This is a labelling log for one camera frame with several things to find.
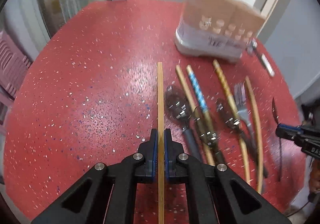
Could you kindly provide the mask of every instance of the cardboard box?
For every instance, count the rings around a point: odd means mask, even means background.
[[[264,21],[258,11],[237,0],[184,0],[174,40],[184,54],[236,62]]]

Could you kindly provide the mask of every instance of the wall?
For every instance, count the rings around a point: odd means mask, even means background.
[[[307,104],[320,98],[320,78],[318,78],[305,92],[299,97],[300,104]]]
[[[317,0],[290,0],[265,47],[297,98],[320,76],[320,6]]]

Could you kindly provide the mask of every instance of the metal spoon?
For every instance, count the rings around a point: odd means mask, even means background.
[[[195,136],[190,128],[192,111],[185,94],[178,87],[169,86],[164,94],[164,98],[167,109],[182,128],[182,134],[187,143],[188,150],[193,157],[202,162],[202,157],[200,155]]]

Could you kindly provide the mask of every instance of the wooden chopstick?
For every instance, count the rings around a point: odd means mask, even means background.
[[[253,93],[251,82],[248,76],[245,78],[245,84],[249,92],[249,98],[252,107],[252,118],[254,123],[254,131],[256,133],[257,147],[258,147],[258,183],[257,192],[261,194],[262,192],[262,182],[263,182],[263,146],[262,146],[262,134],[261,134],[261,123],[259,110],[256,102],[256,98]]]
[[[228,104],[232,110],[232,114],[233,114],[234,118],[238,118],[238,114],[237,114],[238,109],[237,109],[235,100],[233,99],[233,95],[231,94],[227,79],[223,74],[223,71],[219,65],[219,62],[217,60],[214,60],[212,64],[213,64],[213,66],[215,68],[215,72],[220,80],[221,86],[224,90],[224,94],[225,94],[226,99],[228,101]],[[247,151],[247,146],[245,145],[244,140],[242,140],[241,138],[239,138],[239,146],[241,149],[242,160],[243,160],[243,164],[244,164],[245,179],[246,179],[247,184],[250,185],[250,167],[249,167],[248,151]]]
[[[162,62],[157,64],[158,76],[158,223],[164,224],[164,92]]]
[[[194,99],[192,97],[191,91],[190,91],[189,86],[187,84],[187,81],[186,81],[186,79],[185,79],[185,77],[183,75],[183,72],[181,70],[180,65],[176,66],[176,73],[177,73],[177,76],[178,76],[179,81],[181,83],[181,86],[182,86],[182,88],[184,90],[184,93],[185,93],[185,95],[186,95],[186,97],[187,97],[187,99],[189,101],[191,110],[195,111],[195,116],[197,118],[199,118],[200,115],[198,114],[198,111],[196,110],[196,103],[194,102]],[[202,147],[203,147],[203,150],[204,150],[204,153],[205,153],[205,157],[207,159],[207,163],[209,165],[213,165],[214,166],[215,164],[214,164],[213,156],[212,156],[212,153],[211,153],[211,150],[210,150],[209,146],[207,144],[205,144],[205,143],[202,143]]]

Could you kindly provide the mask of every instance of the red countertop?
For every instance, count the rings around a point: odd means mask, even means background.
[[[97,162],[118,163],[149,139],[151,128],[157,127],[158,61],[163,62],[164,88],[179,85],[176,64],[185,75],[190,64],[216,115],[215,101],[224,94],[213,58],[185,57],[173,42],[181,9],[180,3],[155,0],[95,2],[63,26],[40,53],[14,102],[4,151],[6,191],[28,218],[35,218]],[[220,65],[231,89],[246,75],[251,79],[270,175],[263,196],[283,211],[303,186],[305,155],[283,140],[283,176],[277,181],[279,141],[272,97],[281,122],[300,122],[279,69],[261,44],[259,50],[276,72],[273,79],[246,52],[236,65]],[[216,120],[228,165],[244,178],[237,136]],[[165,127],[187,151],[180,128],[167,116]],[[250,169],[255,188],[252,162]],[[138,185],[135,223],[156,223],[156,185]],[[165,201],[166,223],[188,223],[184,185],[166,185]]]

